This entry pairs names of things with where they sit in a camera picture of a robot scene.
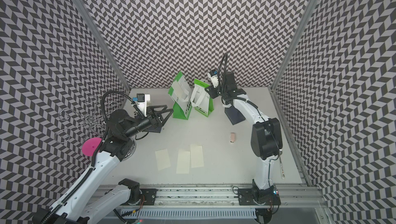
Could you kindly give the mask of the green white bag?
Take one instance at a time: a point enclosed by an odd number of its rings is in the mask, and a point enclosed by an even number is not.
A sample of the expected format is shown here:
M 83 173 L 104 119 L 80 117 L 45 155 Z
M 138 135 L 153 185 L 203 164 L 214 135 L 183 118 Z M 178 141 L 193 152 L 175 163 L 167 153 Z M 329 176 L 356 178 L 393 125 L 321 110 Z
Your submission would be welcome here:
M 205 91 L 210 85 L 204 81 L 195 79 L 194 89 L 190 97 L 191 105 L 196 111 L 209 117 L 210 113 L 214 110 L 213 99 Z
M 173 118 L 188 120 L 192 109 L 190 101 L 192 89 L 181 71 L 178 72 L 173 80 L 168 95 L 174 101 Z

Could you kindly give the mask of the green white bag front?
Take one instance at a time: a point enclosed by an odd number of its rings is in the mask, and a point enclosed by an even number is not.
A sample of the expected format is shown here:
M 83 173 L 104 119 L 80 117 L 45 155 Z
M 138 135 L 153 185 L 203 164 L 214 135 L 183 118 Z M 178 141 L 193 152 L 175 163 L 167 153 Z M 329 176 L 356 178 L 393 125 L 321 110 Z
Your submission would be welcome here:
M 174 101 L 173 118 L 188 120 L 192 109 L 190 101 L 192 89 L 181 71 L 178 72 L 173 80 L 168 95 Z

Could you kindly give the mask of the small pink stapler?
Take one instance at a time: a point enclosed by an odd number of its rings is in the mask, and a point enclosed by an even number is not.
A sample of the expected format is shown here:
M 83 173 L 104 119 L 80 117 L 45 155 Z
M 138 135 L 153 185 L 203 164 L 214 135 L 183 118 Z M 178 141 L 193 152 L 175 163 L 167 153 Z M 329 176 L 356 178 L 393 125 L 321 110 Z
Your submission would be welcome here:
M 235 141 L 236 141 L 236 133 L 232 132 L 230 134 L 230 142 L 235 143 Z

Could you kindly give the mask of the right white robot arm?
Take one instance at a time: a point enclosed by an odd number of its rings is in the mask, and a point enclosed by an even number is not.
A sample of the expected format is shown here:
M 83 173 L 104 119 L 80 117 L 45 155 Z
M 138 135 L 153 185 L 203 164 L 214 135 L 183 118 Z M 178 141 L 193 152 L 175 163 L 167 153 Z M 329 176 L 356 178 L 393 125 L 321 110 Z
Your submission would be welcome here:
M 251 148 L 257 157 L 251 197 L 258 205 L 268 204 L 270 210 L 280 206 L 280 197 L 272 181 L 274 162 L 280 158 L 283 148 L 281 124 L 277 118 L 264 115 L 253 103 L 245 90 L 237 87 L 233 72 L 227 70 L 229 54 L 225 53 L 217 70 L 209 72 L 214 77 L 212 84 L 205 88 L 211 98 L 220 97 L 225 113 L 232 124 L 247 121 L 252 126 Z

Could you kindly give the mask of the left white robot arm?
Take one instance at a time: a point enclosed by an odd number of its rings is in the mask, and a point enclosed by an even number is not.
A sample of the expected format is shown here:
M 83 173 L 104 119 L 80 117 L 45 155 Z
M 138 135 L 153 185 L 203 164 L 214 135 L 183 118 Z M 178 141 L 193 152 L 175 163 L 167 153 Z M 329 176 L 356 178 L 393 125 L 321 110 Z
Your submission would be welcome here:
M 107 115 L 105 100 L 111 94 L 126 97 L 136 109 L 138 116 L 130 117 L 125 109 L 117 109 Z M 135 146 L 134 137 L 140 132 L 162 128 L 173 114 L 173 109 L 166 105 L 149 106 L 146 113 L 143 113 L 133 98 L 120 91 L 106 92 L 100 105 L 106 130 L 93 153 L 91 164 L 49 209 L 37 210 L 33 215 L 33 223 L 97 224 L 123 203 L 143 203 L 140 184 L 129 179 L 121 180 L 115 188 L 94 203 L 89 204 L 88 201 Z

